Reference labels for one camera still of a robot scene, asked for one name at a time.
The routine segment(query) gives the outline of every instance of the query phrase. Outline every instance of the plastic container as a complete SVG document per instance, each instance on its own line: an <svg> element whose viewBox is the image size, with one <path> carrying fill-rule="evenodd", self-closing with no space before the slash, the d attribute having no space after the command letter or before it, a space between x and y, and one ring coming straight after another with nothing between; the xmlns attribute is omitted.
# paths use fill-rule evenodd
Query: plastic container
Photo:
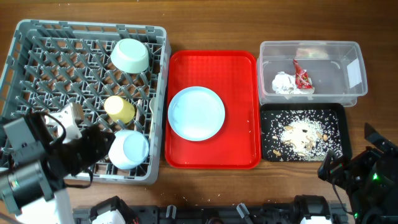
<svg viewBox="0 0 398 224"><path fill-rule="evenodd" d="M142 42L149 53L149 67L137 74L120 72L109 58L121 39ZM60 111L73 101L83 105L83 129L100 125L104 131L134 129L146 138L152 113L149 102L156 97L154 128L148 158L131 170L118 170L107 160L90 167L94 181L153 184L159 171L162 120L171 48L166 30L157 26L23 20L18 23L0 79L0 108L5 118L19 118L33 111ZM140 114L128 124L115 123L103 103L121 95ZM0 132L4 149L2 164L12 150ZM67 179L90 180L82 172Z"/></svg>
<svg viewBox="0 0 398 224"><path fill-rule="evenodd" d="M272 89L278 72L295 75L293 59L306 69L315 92L283 95ZM345 41L265 41L257 61L260 103L341 103L354 106L368 92L361 49Z"/></svg>
<svg viewBox="0 0 398 224"><path fill-rule="evenodd" d="M179 91L191 86L215 92L224 104L225 120L221 129L204 141L181 138L167 122L167 162L185 169L256 167L261 160L261 142L253 55L245 51L179 51L170 59L167 104Z"/></svg>

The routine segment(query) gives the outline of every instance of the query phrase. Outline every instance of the wooden table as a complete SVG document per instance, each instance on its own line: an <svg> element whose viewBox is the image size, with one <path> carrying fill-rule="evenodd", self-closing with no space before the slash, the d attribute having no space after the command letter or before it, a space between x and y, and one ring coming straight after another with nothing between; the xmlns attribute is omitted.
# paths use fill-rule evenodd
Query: wooden table
<svg viewBox="0 0 398 224"><path fill-rule="evenodd" d="M173 52L247 50L255 57L265 40L352 40L362 50L368 94L347 108L354 156L369 145L364 122L398 143L398 1L147 1L43 4L0 3L0 62L5 62L21 19L111 22L162 26ZM93 184L69 189L72 207L90 207L118 195L129 205L233 205L290 202L295 195L336 200L317 177L319 162L266 162L253 170L180 170L161 158L151 186ZM347 196L338 191L345 203ZM4 204L1 212L6 213Z"/></svg>

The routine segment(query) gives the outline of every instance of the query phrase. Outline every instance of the yellow cup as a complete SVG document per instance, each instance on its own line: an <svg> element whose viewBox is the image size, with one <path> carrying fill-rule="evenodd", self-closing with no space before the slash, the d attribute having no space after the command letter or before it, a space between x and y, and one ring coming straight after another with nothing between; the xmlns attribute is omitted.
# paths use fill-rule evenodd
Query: yellow cup
<svg viewBox="0 0 398 224"><path fill-rule="evenodd" d="M121 120L126 124L136 114L134 106L120 96L110 96L105 100L104 108L114 122Z"/></svg>

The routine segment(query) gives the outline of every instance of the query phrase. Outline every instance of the white plate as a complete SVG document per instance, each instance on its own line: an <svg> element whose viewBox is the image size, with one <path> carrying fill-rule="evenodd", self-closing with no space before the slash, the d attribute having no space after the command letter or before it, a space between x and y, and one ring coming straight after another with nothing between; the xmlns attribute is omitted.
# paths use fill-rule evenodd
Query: white plate
<svg viewBox="0 0 398 224"><path fill-rule="evenodd" d="M225 108L215 92L193 86L173 97L168 119L173 131L181 138L203 141L220 130L225 119Z"/></svg>

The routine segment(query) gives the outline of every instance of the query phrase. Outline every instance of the gray dish rack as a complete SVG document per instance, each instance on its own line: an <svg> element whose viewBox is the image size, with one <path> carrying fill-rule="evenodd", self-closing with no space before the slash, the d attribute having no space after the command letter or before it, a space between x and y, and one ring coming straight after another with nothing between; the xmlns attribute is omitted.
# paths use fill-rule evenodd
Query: gray dish rack
<svg viewBox="0 0 398 224"><path fill-rule="evenodd" d="M132 38L150 52L149 68L138 74L120 72L109 56L116 42ZM18 23L0 79L2 117L19 118L32 111L49 113L69 102L83 106L79 128L97 124L103 131L136 128L149 137L152 113L149 101L156 97L152 139L147 160L132 170L118 170L105 159L91 167L96 182L153 184L159 171L162 145L162 113L171 47L166 30L157 26L23 20ZM120 95L140 112L129 124L114 123L103 103ZM0 132L2 158L12 150ZM66 179L89 180L88 173Z"/></svg>

